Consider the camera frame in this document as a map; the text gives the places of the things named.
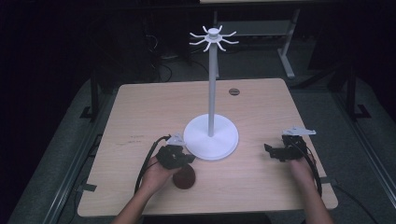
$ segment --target black cable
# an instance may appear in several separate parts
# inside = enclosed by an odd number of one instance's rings
[[[137,179],[136,179],[136,184],[135,184],[135,186],[134,186],[134,193],[137,193],[137,191],[139,190],[140,182],[142,181],[143,174],[145,173],[145,171],[146,171],[146,169],[147,169],[146,167],[147,167],[148,164],[149,164],[149,159],[151,158],[151,155],[152,155],[152,153],[154,152],[155,148],[157,147],[158,143],[159,143],[161,140],[168,140],[170,137],[171,137],[170,135],[161,137],[161,138],[159,138],[157,141],[155,141],[155,142],[152,144],[152,147],[151,147],[151,149],[149,150],[148,155],[147,155],[146,158],[145,158],[145,161],[143,162],[142,168],[140,169],[139,176],[138,176]]]
[[[341,192],[345,193],[346,196],[348,196],[352,201],[354,201],[355,203],[357,203],[361,209],[363,209],[363,211],[370,217],[370,219],[377,224],[378,222],[375,220],[375,218],[373,217],[373,215],[369,212],[369,210],[361,203],[359,202],[352,194],[350,194],[349,192],[347,192],[346,190],[342,189],[341,187],[339,187],[338,185],[332,185],[333,187],[335,187],[336,189],[340,190]]]
[[[170,72],[170,75],[169,75],[168,79],[163,81],[163,78],[161,77],[161,73],[158,72],[159,73],[158,78],[159,78],[160,82],[168,82],[171,79],[172,75],[173,75],[172,69],[170,67],[166,66],[165,64],[162,64],[162,63],[160,64],[160,66],[162,66],[164,68],[167,68],[169,70],[169,72]]]
[[[299,148],[297,145],[295,145],[292,141],[290,141],[290,142],[291,142],[291,144],[292,144],[294,147],[296,147],[296,148],[298,148],[298,149],[300,150],[300,152],[303,154],[303,156],[304,156],[306,162],[308,162],[308,165],[309,165],[309,167],[310,167],[311,170],[312,170],[312,174],[314,175],[315,182],[317,182],[318,194],[319,194],[319,196],[321,197],[321,196],[322,196],[322,186],[321,186],[321,181],[320,181],[320,177],[319,177],[319,173],[318,173],[318,168],[317,168],[317,166],[311,161],[311,159],[308,157],[308,154],[307,154],[307,153],[305,153],[302,149],[300,149],[300,148]],[[309,149],[308,147],[307,147],[307,149],[311,152],[312,159],[315,160],[315,157],[314,157],[314,155],[312,154],[311,149]]]
[[[205,71],[209,74],[209,71],[207,71],[206,67],[205,67],[203,64],[198,63],[198,62],[196,62],[196,61],[194,61],[194,60],[190,60],[190,61],[191,61],[192,63],[196,63],[196,64],[200,65],[201,67],[203,67],[203,68],[205,69]]]
[[[79,182],[78,187],[81,186],[81,185],[82,185],[85,181],[87,181],[87,180],[88,180],[88,177],[85,177],[84,179],[82,179],[81,182]],[[78,189],[75,189],[75,192],[76,192],[76,194],[75,194],[75,196],[74,196],[74,201],[73,201],[73,205],[74,205],[74,207],[73,207],[73,216],[72,216],[72,218],[67,222],[67,223],[69,223],[69,224],[72,223],[74,217],[76,216]]]
[[[150,166],[146,167],[145,172],[146,172],[151,166],[153,166],[153,165],[155,165],[155,164],[157,164],[157,163],[158,163],[158,161],[156,161],[156,162],[152,163]]]

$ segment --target dark round disk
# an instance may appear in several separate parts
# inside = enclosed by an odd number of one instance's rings
[[[190,165],[185,165],[173,175],[173,181],[178,189],[189,189],[195,183],[195,172]]]

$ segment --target white stand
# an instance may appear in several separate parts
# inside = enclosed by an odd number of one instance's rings
[[[236,149],[239,139],[235,125],[229,119],[215,115],[216,76],[219,73],[218,47],[225,51],[219,42],[222,40],[229,44],[237,43],[223,39],[219,34],[220,30],[221,27],[219,29],[211,28],[207,31],[204,27],[207,35],[191,34],[194,37],[204,38],[197,43],[191,43],[192,45],[198,45],[205,41],[208,43],[204,51],[209,49],[209,113],[190,121],[184,130],[184,142],[190,153],[209,161],[229,156]]]
[[[187,125],[184,141],[190,153],[208,161],[223,159],[233,153],[238,145],[239,134],[235,125],[221,115],[215,115],[215,134],[209,137],[208,115],[201,115]]]

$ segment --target cable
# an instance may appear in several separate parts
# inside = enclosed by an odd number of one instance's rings
[[[191,61],[192,63],[196,63],[196,64],[200,65],[201,67],[203,67],[203,68],[205,69],[205,71],[209,74],[209,71],[207,71],[206,67],[205,67],[203,64],[198,63],[198,62],[196,62],[196,61],[194,61],[194,60],[190,60],[190,61]]]
[[[145,169],[145,172],[151,167],[151,166],[153,166],[153,165],[155,165],[155,164],[157,164],[158,162],[156,161],[156,162],[154,162],[154,163],[152,163],[150,166],[148,166],[146,169]]]
[[[355,203],[358,204],[358,206],[361,207],[361,209],[363,209],[363,211],[370,217],[370,219],[377,224],[378,221],[375,220],[375,218],[373,217],[373,215],[369,212],[369,210],[361,203],[359,202],[352,194],[350,194],[349,192],[347,192],[346,190],[342,189],[341,187],[339,187],[338,185],[332,185],[333,187],[335,187],[336,189],[340,190],[341,192],[345,193],[346,196],[348,196],[352,201],[354,201]]]
[[[159,41],[157,37],[155,37],[155,35],[146,35],[146,37],[151,37],[155,40],[154,47],[152,47],[152,49],[149,49],[150,52],[153,52],[157,48]]]
[[[85,177],[84,179],[81,180],[78,186],[81,186],[82,183],[88,180],[88,177]],[[74,217],[76,216],[76,209],[77,209],[77,196],[78,196],[78,191],[75,189],[75,196],[74,196],[74,201],[73,201],[73,216],[70,218],[70,220],[67,223],[72,223]]]
[[[172,78],[172,75],[173,75],[172,69],[171,69],[170,67],[166,66],[165,64],[162,64],[162,63],[159,64],[159,66],[162,66],[162,67],[164,67],[164,68],[167,68],[167,69],[169,70],[169,72],[170,72],[170,75],[169,75],[169,78],[168,78],[168,79],[166,79],[165,81],[163,81],[163,78],[161,77],[161,73],[159,72],[158,79],[160,80],[160,82],[168,82],[168,81]]]
[[[149,150],[148,155],[147,155],[146,158],[145,158],[145,161],[143,162],[142,168],[140,169],[139,176],[138,176],[137,179],[136,179],[136,184],[135,184],[135,186],[134,186],[134,193],[137,193],[137,190],[138,190],[139,187],[140,187],[140,182],[142,181],[143,174],[144,174],[144,173],[146,172],[146,170],[147,170],[146,167],[147,167],[148,164],[149,164],[149,159],[151,158],[151,155],[152,155],[152,153],[154,152],[155,148],[158,146],[158,143],[159,143],[161,140],[168,140],[170,137],[171,137],[170,135],[161,137],[161,138],[159,138],[157,141],[155,141],[155,142],[152,144],[152,147],[151,147],[151,149]]]
[[[312,174],[314,175],[315,182],[317,182],[317,189],[318,189],[319,196],[321,197],[321,196],[322,196],[322,186],[321,186],[321,181],[320,181],[320,177],[319,177],[319,173],[318,173],[318,168],[317,168],[317,166],[311,161],[311,159],[308,157],[308,154],[307,154],[307,153],[305,153],[302,149],[300,149],[300,148],[299,148],[297,145],[295,145],[292,141],[290,141],[290,142],[291,142],[291,144],[292,144],[294,147],[296,147],[296,148],[298,148],[298,149],[300,150],[300,152],[303,154],[303,156],[304,156],[306,162],[308,162],[308,165],[309,165],[309,167],[310,167],[311,170],[312,170]],[[311,153],[312,159],[315,160],[315,157],[314,157],[314,155],[312,154],[311,149],[309,149],[309,147],[307,147],[306,149],[309,150],[309,152]]]

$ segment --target human hand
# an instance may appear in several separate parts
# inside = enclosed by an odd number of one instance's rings
[[[181,168],[168,170],[158,162],[156,157],[151,157],[148,161],[148,167],[142,178],[142,184],[139,191],[144,191],[149,196],[157,192],[166,180],[173,174],[177,173]]]
[[[315,163],[312,155],[308,155],[308,157],[313,163]],[[289,168],[291,175],[300,189],[315,186],[314,175],[311,167],[304,157],[298,160],[289,161]]]

